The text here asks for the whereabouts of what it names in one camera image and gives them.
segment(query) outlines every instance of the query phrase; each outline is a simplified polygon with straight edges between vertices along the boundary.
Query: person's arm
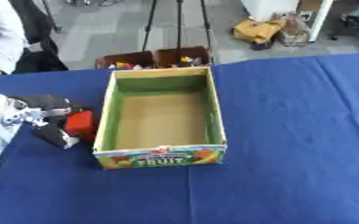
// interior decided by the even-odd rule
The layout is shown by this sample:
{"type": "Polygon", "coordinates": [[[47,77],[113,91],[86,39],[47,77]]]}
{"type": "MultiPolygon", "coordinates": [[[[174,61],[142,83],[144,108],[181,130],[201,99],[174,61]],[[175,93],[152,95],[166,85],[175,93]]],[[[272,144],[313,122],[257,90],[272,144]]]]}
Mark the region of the person's arm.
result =
{"type": "Polygon", "coordinates": [[[11,74],[26,46],[25,31],[8,0],[0,0],[0,74],[11,74]]]}

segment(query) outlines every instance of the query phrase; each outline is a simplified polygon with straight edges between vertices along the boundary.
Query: red object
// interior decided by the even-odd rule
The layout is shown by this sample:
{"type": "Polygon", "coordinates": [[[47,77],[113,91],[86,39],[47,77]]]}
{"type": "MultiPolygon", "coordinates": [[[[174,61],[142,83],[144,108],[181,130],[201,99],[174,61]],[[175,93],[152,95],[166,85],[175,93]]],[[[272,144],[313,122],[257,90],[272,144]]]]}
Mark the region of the red object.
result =
{"type": "Polygon", "coordinates": [[[87,110],[69,116],[65,130],[71,137],[81,137],[86,141],[94,141],[96,127],[94,126],[92,111],[87,110]]]}

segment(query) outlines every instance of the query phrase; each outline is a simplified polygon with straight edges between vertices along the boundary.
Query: blue tablecloth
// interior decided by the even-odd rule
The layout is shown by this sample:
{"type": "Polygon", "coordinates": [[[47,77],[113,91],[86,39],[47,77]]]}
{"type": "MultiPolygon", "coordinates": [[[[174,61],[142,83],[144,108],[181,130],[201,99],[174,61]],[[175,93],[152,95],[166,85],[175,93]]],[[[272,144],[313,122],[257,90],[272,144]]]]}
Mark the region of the blue tablecloth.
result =
{"type": "MultiPolygon", "coordinates": [[[[359,223],[359,54],[214,66],[225,164],[102,171],[25,125],[0,169],[0,224],[359,223]]],[[[97,110],[109,72],[0,77],[0,94],[97,110]]]]}

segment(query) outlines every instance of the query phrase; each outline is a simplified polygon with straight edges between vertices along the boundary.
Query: bin of toys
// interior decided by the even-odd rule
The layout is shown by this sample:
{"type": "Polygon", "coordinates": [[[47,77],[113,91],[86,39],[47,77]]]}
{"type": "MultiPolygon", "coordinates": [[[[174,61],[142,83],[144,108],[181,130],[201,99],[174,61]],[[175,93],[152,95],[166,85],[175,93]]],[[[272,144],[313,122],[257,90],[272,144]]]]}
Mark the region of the bin of toys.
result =
{"type": "Polygon", "coordinates": [[[184,47],[181,49],[162,49],[155,52],[159,68],[203,67],[210,63],[209,53],[204,46],[184,47]]]}
{"type": "Polygon", "coordinates": [[[112,54],[96,60],[96,68],[118,68],[118,69],[150,69],[155,67],[153,54],[146,52],[131,52],[123,54],[112,54]]]}

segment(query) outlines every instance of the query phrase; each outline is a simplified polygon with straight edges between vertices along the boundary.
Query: open cardboard box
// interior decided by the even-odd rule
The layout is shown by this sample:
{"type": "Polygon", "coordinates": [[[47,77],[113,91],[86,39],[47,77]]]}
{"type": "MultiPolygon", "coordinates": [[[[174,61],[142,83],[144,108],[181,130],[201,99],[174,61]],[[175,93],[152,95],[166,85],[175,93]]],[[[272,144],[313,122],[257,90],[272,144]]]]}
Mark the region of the open cardboard box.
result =
{"type": "Polygon", "coordinates": [[[113,72],[94,145],[104,168],[216,164],[226,147],[209,67],[113,72]]]}

